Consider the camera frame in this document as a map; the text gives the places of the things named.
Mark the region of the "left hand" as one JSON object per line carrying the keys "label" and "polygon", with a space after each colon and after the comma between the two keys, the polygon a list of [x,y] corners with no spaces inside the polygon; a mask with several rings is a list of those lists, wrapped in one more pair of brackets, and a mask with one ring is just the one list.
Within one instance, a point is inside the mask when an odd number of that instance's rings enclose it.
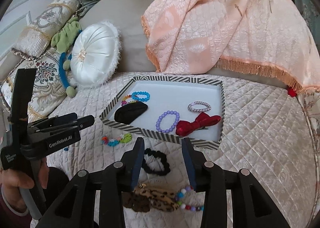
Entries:
{"label": "left hand", "polygon": [[[47,158],[42,158],[38,179],[43,189],[47,188],[48,175],[49,167],[47,165]],[[2,194],[10,207],[19,213],[25,212],[27,207],[20,194],[20,188],[33,188],[33,180],[21,171],[7,169],[5,171],[1,171],[1,181],[3,187]]]}

